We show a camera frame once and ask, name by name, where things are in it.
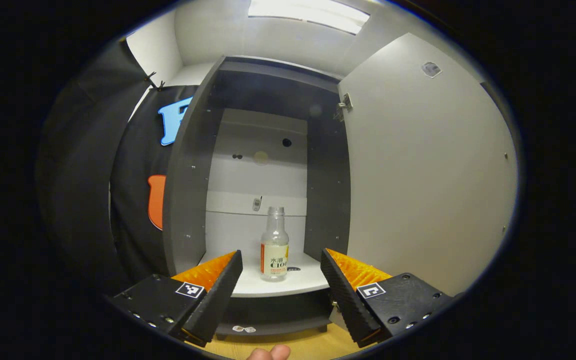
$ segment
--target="finger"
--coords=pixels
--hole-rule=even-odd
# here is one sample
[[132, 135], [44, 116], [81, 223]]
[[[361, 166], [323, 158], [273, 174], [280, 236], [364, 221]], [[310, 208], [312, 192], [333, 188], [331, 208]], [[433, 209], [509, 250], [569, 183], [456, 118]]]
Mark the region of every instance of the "finger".
[[273, 356], [266, 350], [262, 348], [256, 348], [252, 350], [250, 356], [246, 360], [274, 360]]
[[270, 350], [270, 355], [272, 355], [272, 360], [286, 360], [290, 356], [290, 347], [283, 344], [275, 345]]

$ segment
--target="small sticker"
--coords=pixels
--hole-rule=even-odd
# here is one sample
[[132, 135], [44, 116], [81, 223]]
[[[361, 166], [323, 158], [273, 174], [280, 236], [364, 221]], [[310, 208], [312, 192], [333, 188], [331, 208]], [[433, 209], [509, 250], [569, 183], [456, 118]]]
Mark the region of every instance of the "small sticker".
[[441, 71], [442, 71], [442, 69], [440, 69], [436, 63], [433, 63], [430, 61], [423, 64], [421, 66], [421, 69], [423, 70], [423, 73], [430, 76], [431, 78], [434, 78], [435, 76], [439, 75], [439, 73], [441, 73]]
[[364, 299], [368, 299], [369, 297], [380, 296], [381, 294], [386, 294], [386, 290], [384, 290], [376, 282], [373, 282], [372, 284], [368, 285], [357, 286], [357, 290]]
[[175, 292], [183, 296], [197, 299], [199, 297], [199, 294], [201, 294], [203, 291], [204, 287], [201, 285], [195, 285], [191, 284], [190, 282], [184, 282]]

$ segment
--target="door hinge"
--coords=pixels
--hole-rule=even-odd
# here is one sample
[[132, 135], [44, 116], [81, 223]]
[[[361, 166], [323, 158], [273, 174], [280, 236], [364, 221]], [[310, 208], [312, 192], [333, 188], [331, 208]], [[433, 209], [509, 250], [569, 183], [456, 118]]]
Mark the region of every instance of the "door hinge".
[[353, 103], [350, 101], [350, 95], [348, 93], [343, 94], [343, 102], [339, 102], [336, 105], [336, 111], [334, 112], [333, 119], [344, 121], [344, 109], [350, 111], [353, 108]]

